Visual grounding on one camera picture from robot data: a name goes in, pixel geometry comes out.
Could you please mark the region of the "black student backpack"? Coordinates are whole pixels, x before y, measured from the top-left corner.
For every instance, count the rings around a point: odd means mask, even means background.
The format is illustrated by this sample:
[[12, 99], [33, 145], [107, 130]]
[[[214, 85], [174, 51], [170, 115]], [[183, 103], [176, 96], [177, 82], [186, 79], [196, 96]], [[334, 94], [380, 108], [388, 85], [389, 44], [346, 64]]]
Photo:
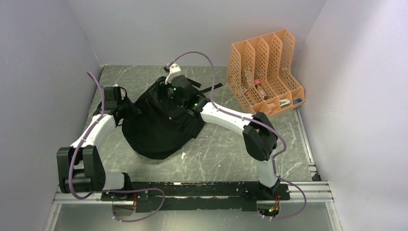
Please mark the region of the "black student backpack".
[[195, 139], [205, 122], [184, 110], [164, 108], [165, 76], [158, 78], [135, 102], [140, 115], [122, 122], [131, 148], [149, 159], [164, 160]]

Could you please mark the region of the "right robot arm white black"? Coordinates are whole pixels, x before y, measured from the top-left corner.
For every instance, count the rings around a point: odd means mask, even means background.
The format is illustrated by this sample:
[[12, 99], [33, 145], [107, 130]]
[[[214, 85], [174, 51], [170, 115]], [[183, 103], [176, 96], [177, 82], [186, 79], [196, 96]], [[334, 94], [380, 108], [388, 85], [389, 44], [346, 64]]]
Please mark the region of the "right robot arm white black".
[[247, 153], [257, 161], [260, 194], [272, 199], [278, 193], [279, 179], [273, 172], [272, 154], [276, 149], [277, 135], [271, 129], [267, 116], [237, 111], [212, 103], [204, 93], [222, 87], [221, 83], [199, 90], [200, 83], [177, 74], [167, 76], [162, 84], [165, 95], [178, 108], [205, 123], [212, 123], [236, 132], [243, 137]]

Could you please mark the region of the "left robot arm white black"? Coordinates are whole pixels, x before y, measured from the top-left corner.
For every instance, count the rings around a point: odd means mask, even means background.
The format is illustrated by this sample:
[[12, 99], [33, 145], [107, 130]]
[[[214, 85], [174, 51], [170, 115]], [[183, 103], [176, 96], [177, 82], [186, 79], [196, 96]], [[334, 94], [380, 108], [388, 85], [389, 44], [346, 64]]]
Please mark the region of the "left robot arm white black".
[[120, 126], [120, 121], [137, 113], [123, 87], [103, 89], [103, 101], [94, 112], [90, 125], [80, 138], [69, 147], [60, 148], [56, 154], [61, 192], [114, 191], [121, 200], [132, 196], [133, 186], [128, 173], [105, 171], [98, 149]]

